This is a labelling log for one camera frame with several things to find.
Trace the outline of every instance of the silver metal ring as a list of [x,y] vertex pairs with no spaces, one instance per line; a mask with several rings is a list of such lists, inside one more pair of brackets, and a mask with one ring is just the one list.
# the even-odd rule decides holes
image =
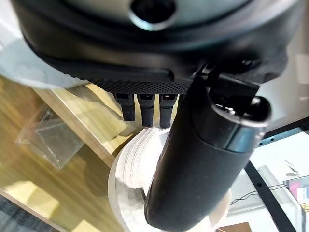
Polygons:
[[140,29],[148,31],[159,31],[170,27],[176,21],[177,10],[173,13],[173,15],[171,15],[171,17],[160,23],[149,23],[145,20],[142,20],[136,16],[136,14],[131,9],[128,16],[131,22]]

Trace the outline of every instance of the grey carpet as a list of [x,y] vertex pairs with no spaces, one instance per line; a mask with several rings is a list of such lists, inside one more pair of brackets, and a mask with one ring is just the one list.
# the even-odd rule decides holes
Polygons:
[[57,230],[0,196],[0,232],[57,232]]

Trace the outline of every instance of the plastic bag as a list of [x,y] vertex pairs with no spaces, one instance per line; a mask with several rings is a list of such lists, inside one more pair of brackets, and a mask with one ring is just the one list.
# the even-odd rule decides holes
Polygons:
[[58,169],[84,145],[84,142],[46,104],[21,130],[15,142],[28,145]]

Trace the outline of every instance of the wooden shelf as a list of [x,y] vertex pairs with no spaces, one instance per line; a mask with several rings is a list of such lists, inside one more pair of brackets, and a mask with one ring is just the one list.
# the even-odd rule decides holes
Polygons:
[[0,193],[60,231],[120,232],[109,206],[110,168],[84,145],[61,170],[15,144],[44,104],[29,87],[0,77]]
[[[137,99],[136,121],[124,122],[121,107],[112,94],[96,85],[35,91],[109,167],[120,149],[142,129]],[[154,123],[158,122],[159,102],[156,98]]]
[[[86,145],[58,171],[15,144],[44,101],[31,88],[0,77],[0,194],[60,231],[122,231],[107,183],[114,157],[141,130],[139,105],[136,122],[125,123],[111,94],[95,85],[35,91]],[[156,101],[154,121],[158,116]]]

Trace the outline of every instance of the black cable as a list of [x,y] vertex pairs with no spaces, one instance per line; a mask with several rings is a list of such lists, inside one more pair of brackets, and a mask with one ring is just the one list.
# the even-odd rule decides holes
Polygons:
[[252,194],[250,194],[249,196],[247,196],[246,198],[243,198],[243,199],[242,199],[242,198],[235,199],[234,202],[230,203],[230,205],[233,205],[233,204],[237,203],[238,201],[246,200],[246,199],[248,199],[250,196],[253,196],[253,195],[258,195],[258,194],[257,194],[257,193],[252,193]]
[[281,189],[281,188],[284,188],[284,187],[287,187],[287,186],[285,185],[285,186],[281,186],[281,187],[278,187],[278,188],[274,188],[274,189],[271,189],[270,191],[272,191],[272,190],[277,190],[277,189]]
[[[280,187],[275,188],[275,189],[271,189],[270,191],[277,190],[277,189],[281,189],[281,188],[283,188],[283,187],[287,187],[287,185],[285,185],[285,184],[272,185],[272,186],[268,186],[268,187],[269,187],[269,188],[272,188],[272,187],[277,187],[277,186],[280,186]],[[253,196],[253,195],[258,195],[258,194],[256,193],[256,191],[248,192],[247,194],[243,195],[242,197],[240,197],[240,198],[238,198],[238,199],[234,199],[234,200],[230,203],[230,205],[233,205],[233,204],[237,203],[238,201],[246,200],[246,199],[248,199],[250,196]]]

